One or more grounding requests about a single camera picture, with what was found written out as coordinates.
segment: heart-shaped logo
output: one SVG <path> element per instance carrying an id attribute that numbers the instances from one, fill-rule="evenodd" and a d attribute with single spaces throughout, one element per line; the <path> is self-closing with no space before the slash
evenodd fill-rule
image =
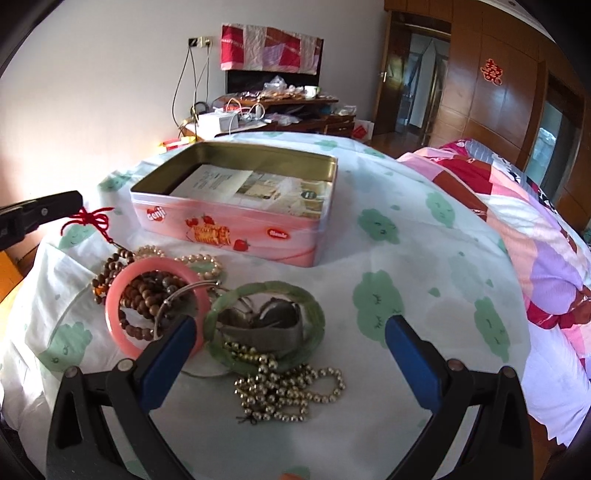
<path id="1" fill-rule="evenodd" d="M 146 215 L 148 220 L 153 220 L 154 222 L 161 222 L 166 217 L 166 212 L 162 207 L 154 207 L 149 208 L 146 210 Z"/>

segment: purple fabric patch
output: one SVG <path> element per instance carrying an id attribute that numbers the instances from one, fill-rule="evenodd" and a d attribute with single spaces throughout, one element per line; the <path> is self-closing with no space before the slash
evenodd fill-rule
<path id="1" fill-rule="evenodd" d="M 583 280 L 550 245 L 538 240 L 534 243 L 538 254 L 531 270 L 531 301 L 545 312 L 566 313 L 577 291 L 583 288 Z"/>

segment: tablecloth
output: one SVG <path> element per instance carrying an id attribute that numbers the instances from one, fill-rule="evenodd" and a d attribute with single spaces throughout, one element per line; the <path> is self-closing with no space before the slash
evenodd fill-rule
<path id="1" fill-rule="evenodd" d="M 142 231 L 129 189 L 175 152 L 115 171 L 92 192 L 88 210 L 112 206 L 109 234 L 129 248 L 159 245 L 168 255 L 206 252 L 227 268 L 226 285 L 283 280 L 306 288 L 326 315 L 326 335 L 310 360 L 343 371 L 347 390 L 312 405 L 305 423 L 239 424 L 235 377 L 180 375 L 152 419 L 197 479 L 383 479 L 430 413 L 417 404 L 385 347 L 384 325 L 403 314 L 445 358 L 519 375 L 530 351 L 521 289 L 499 235 L 422 175 L 361 143 L 324 135 L 245 133 L 220 141 L 261 143 L 338 159 L 335 196 L 320 264 L 300 268 Z M 92 226 L 69 226 L 40 245 L 9 320 L 0 380 L 3 413 L 44 471 L 50 411 L 63 371 L 111 369 L 122 358 L 94 304 L 89 283 L 113 252 Z M 107 409 L 127 467 L 142 474 Z M 453 468 L 475 411 L 439 474 Z"/>

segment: wall socket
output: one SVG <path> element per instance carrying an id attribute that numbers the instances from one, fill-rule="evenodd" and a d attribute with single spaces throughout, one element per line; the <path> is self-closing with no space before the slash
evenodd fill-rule
<path id="1" fill-rule="evenodd" d="M 212 38 L 211 37 L 189 38 L 189 48 L 192 48 L 192 47 L 205 48 L 205 47 L 210 47 L 211 45 L 212 45 Z"/>

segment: red paper cutting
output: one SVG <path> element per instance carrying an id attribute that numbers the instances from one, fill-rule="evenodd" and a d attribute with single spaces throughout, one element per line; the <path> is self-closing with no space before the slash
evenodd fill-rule
<path id="1" fill-rule="evenodd" d="M 495 85 L 501 85 L 501 75 L 503 75 L 503 69 L 499 67 L 493 59 L 488 59 L 483 67 L 480 67 L 480 71 L 487 82 L 492 82 Z"/>

